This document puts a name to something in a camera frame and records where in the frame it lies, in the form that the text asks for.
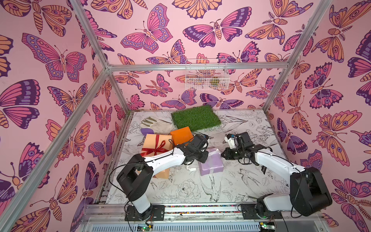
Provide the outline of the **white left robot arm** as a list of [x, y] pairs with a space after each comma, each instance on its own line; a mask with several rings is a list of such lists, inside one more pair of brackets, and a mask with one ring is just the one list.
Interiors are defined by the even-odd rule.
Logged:
[[171, 150], [152, 157], [140, 154], [132, 156], [117, 175], [117, 182], [128, 201], [142, 216], [151, 212], [146, 191], [153, 176], [179, 165], [189, 165], [194, 161], [205, 163], [208, 158], [209, 136], [196, 134], [189, 141], [176, 145]]

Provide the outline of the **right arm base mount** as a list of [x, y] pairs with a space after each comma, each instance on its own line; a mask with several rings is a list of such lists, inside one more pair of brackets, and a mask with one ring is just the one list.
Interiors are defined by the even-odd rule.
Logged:
[[282, 219], [279, 211], [269, 211], [262, 203], [245, 203], [239, 204], [239, 211], [242, 213], [243, 219]]

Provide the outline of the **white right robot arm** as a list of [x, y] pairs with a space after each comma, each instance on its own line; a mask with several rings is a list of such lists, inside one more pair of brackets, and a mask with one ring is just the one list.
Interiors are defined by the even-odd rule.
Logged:
[[247, 158], [252, 164], [273, 171], [288, 183], [289, 193], [268, 194], [257, 199], [255, 209], [260, 218], [276, 211], [296, 211], [308, 217], [332, 205], [332, 197], [317, 168], [294, 164], [274, 154], [269, 147], [255, 145], [247, 132], [226, 134], [224, 140], [229, 145], [222, 152], [224, 159]]

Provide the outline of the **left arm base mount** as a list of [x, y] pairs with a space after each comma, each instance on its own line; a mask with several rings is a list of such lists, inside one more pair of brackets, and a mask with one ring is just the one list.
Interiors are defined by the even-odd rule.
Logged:
[[163, 221], [165, 216], [164, 205], [151, 205], [143, 213], [139, 213], [134, 206], [126, 208], [125, 221]]

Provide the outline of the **black lettered ribbon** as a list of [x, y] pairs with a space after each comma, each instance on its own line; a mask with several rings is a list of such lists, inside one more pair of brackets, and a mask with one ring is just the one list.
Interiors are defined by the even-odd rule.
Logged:
[[270, 147], [265, 147], [262, 146], [262, 148], [259, 150], [259, 155], [258, 155], [258, 164], [262, 166], [261, 170], [263, 174], [266, 173], [267, 167], [265, 166], [266, 163], [266, 155], [270, 156], [273, 152], [273, 149]]

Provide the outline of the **orange gift box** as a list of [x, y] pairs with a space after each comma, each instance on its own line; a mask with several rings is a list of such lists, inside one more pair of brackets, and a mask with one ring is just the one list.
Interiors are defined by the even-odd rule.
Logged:
[[180, 145], [193, 139], [193, 134], [189, 127], [174, 130], [170, 133], [175, 145]]

